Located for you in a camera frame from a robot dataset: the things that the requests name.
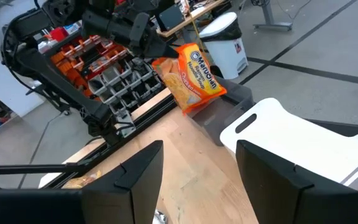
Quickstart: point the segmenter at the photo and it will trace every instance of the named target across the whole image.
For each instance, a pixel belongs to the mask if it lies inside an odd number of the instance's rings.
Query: trash can lid
[[[220,33],[221,31],[226,29],[230,24],[232,24],[236,19],[237,19],[237,14],[235,12],[228,12],[219,16],[207,27],[205,27],[203,31],[200,32],[200,38],[209,37]]]

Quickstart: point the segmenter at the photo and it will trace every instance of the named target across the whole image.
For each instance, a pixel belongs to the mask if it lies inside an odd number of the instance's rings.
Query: orange snack bag
[[[197,44],[185,44],[176,51],[179,58],[159,58],[152,66],[184,113],[227,92],[215,80]]]

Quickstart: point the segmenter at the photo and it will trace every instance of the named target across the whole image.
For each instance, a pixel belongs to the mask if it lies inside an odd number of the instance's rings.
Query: white trash can
[[[225,79],[233,79],[248,66],[235,12],[216,18],[200,33],[208,52]]]

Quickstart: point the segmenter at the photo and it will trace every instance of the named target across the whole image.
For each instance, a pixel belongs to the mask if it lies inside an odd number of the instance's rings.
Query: gray bin
[[[221,132],[254,105],[251,89],[223,78],[215,77],[227,93],[188,114],[192,122],[217,146],[223,146]],[[234,105],[230,99],[240,102]]]

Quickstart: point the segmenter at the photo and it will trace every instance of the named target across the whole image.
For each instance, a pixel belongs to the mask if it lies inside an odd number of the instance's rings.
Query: wooden table
[[[211,1],[210,3],[208,3],[207,5],[205,5],[202,9],[197,9],[194,13],[192,13],[192,17],[193,20],[199,18],[200,16],[206,14],[207,12],[211,11],[212,9],[214,9],[216,6],[222,4],[224,1],[226,0],[215,0],[215,1]],[[177,25],[176,27],[168,30],[168,31],[160,31],[160,29],[157,29],[157,33],[159,35],[161,35],[162,37],[170,37],[171,35],[173,35],[175,32],[179,31],[180,29],[184,28],[185,26],[187,26],[188,24],[190,24],[192,21],[190,16],[187,16],[185,18],[185,20],[183,22],[181,22],[179,25]]]
[[[161,92],[144,109],[167,94],[167,90]],[[157,209],[168,216],[169,223],[258,223],[233,157],[224,147],[214,145],[179,108],[160,118],[88,175],[109,172],[157,139],[164,143]],[[85,155],[102,142],[95,141],[69,160],[78,160],[80,154]]]

